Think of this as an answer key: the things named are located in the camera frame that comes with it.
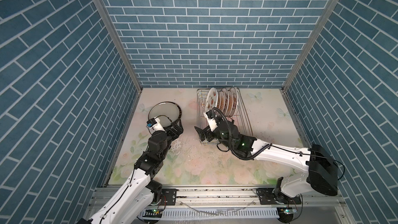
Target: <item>floral tabletop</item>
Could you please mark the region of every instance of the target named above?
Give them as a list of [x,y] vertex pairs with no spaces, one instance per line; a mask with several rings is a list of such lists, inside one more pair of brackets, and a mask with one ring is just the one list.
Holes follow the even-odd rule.
[[[303,147],[278,89],[240,89],[254,137],[292,147]],[[182,109],[184,132],[173,141],[164,165],[155,180],[164,185],[256,185],[276,184],[279,177],[294,174],[288,166],[267,161],[243,161],[231,152],[220,152],[215,145],[201,145],[194,129],[197,124],[196,89],[145,88],[109,184],[121,185],[134,163],[147,148],[150,134],[146,128],[148,112],[164,101]]]

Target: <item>plate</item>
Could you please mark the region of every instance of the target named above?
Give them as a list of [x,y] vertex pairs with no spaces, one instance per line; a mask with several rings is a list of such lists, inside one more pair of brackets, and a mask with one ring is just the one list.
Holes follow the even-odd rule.
[[223,111],[225,107],[225,93],[223,91],[220,91],[219,93],[220,93],[220,98],[218,99],[218,101],[220,102],[219,109]]
[[232,112],[232,107],[234,104],[234,97],[232,96],[232,92],[230,90],[228,90],[228,108],[225,111],[225,116],[229,116],[229,114]]
[[[176,103],[166,101],[152,107],[152,109],[148,113],[148,120],[150,120],[151,118],[155,118],[159,115],[166,115],[170,118],[172,122],[174,122],[177,119],[181,118],[182,112],[181,108]],[[162,127],[170,126],[171,122],[167,117],[159,117]]]
[[217,91],[217,106],[216,106],[216,107],[217,107],[218,109],[220,109],[220,104],[221,104],[220,99],[221,99],[221,98],[220,98],[220,92]]
[[217,89],[214,87],[210,88],[206,98],[206,104],[205,104],[206,112],[210,111],[213,107],[217,106],[217,97],[218,97]]
[[223,87],[221,91],[224,92],[224,107],[221,111],[225,115],[225,112],[228,110],[228,90]]
[[232,96],[234,97],[234,102],[232,104],[232,110],[231,110],[230,114],[228,115],[229,117],[232,117],[235,115],[236,109],[238,108],[239,103],[238,103],[238,95],[236,93],[236,88],[231,87],[229,90],[232,92]]

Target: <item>dish rack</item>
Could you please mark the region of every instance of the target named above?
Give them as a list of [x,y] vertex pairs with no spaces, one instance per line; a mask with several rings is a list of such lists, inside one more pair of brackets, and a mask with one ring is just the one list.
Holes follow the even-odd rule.
[[[197,127],[204,129],[208,126],[208,123],[203,116],[205,112],[206,97],[210,89],[198,89],[197,93]],[[250,120],[246,111],[245,104],[243,103],[240,90],[236,87],[236,95],[238,97],[238,109],[232,117],[227,117],[230,120],[234,120],[234,125],[238,127],[240,133],[246,136],[253,136],[253,130],[251,129]],[[217,140],[208,142],[207,140],[201,141],[201,144],[218,144]]]

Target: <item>blue brick wall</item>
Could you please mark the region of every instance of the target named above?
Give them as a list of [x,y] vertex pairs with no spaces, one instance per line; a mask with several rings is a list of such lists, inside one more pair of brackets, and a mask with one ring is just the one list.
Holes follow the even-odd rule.
[[398,0],[340,0],[288,95],[311,142],[347,168],[357,223],[397,223]]
[[103,0],[144,87],[281,87],[327,0]]
[[0,223],[76,223],[136,93],[92,0],[0,0]]

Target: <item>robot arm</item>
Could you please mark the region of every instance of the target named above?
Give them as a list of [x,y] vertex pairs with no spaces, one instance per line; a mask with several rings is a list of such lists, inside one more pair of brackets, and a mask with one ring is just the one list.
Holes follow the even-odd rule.
[[201,141],[217,139],[242,160],[265,160],[293,167],[297,174],[279,178],[274,196],[279,202],[288,202],[301,193],[315,190],[325,195],[337,195],[335,160],[319,145],[311,148],[287,147],[268,143],[239,133],[216,108],[204,113],[209,124],[205,129],[195,127]]
[[149,204],[160,201],[162,184],[153,177],[162,168],[172,141],[183,133],[183,128],[181,121],[163,128],[159,118],[148,120],[147,127],[154,132],[130,176],[100,211],[88,221],[80,219],[78,224],[131,223]]

